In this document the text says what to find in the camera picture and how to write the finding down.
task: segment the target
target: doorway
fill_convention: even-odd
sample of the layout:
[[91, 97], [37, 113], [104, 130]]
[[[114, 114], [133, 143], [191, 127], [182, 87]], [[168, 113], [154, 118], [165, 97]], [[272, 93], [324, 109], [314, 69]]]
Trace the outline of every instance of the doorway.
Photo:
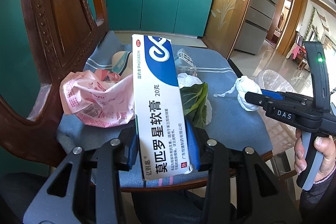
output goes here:
[[290, 15], [293, 0], [278, 0], [266, 41], [276, 47]]

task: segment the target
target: sleeve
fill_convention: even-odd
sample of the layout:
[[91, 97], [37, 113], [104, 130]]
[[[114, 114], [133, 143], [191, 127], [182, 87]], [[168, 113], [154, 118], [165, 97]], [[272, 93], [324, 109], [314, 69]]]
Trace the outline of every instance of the sleeve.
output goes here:
[[320, 201], [335, 176], [335, 169], [336, 166], [325, 179], [315, 182], [309, 191], [302, 190], [299, 206], [302, 218], [305, 218]]

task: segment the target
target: blue logo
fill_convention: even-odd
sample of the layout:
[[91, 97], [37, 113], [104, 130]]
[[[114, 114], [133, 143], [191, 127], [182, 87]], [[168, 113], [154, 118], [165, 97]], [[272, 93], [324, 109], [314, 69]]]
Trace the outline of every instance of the blue logo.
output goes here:
[[149, 70], [162, 82], [179, 86], [170, 42], [162, 37], [146, 35], [143, 37], [145, 59]]

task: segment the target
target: blue cloth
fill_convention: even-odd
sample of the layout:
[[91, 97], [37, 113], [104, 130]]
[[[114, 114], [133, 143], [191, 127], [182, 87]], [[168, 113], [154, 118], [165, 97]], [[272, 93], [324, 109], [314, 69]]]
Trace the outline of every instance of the blue cloth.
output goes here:
[[[186, 46], [173, 45], [173, 52], [184, 48], [198, 68], [198, 78], [208, 83], [208, 99], [212, 106], [212, 121], [205, 129], [210, 138], [216, 139], [228, 148], [242, 150], [253, 147], [260, 155], [272, 150], [266, 127], [259, 114], [245, 111], [237, 100], [237, 91], [225, 97], [213, 97], [232, 88], [237, 76], [228, 62], [218, 52]], [[110, 31], [86, 62], [84, 70], [111, 68], [111, 58], [118, 51], [132, 51], [131, 45], [121, 45], [119, 39]], [[99, 148], [112, 138], [117, 138], [120, 131], [133, 125], [98, 128], [84, 125], [75, 115], [63, 115], [58, 126], [57, 140], [69, 153], [75, 146], [85, 150]], [[121, 187], [144, 187], [139, 155], [130, 172], [119, 172]], [[207, 172], [193, 171], [188, 175], [174, 176], [173, 184], [207, 177]], [[163, 179], [163, 186], [169, 185], [169, 178]], [[158, 180], [147, 181], [145, 187], [157, 187]]]

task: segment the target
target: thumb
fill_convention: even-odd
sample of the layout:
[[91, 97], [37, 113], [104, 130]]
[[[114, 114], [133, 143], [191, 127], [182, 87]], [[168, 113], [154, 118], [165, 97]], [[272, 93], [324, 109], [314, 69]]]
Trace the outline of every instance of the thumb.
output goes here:
[[317, 151], [324, 155], [319, 173], [322, 175], [322, 177], [327, 176], [335, 167], [335, 144], [332, 138], [317, 137], [314, 142], [314, 146]]

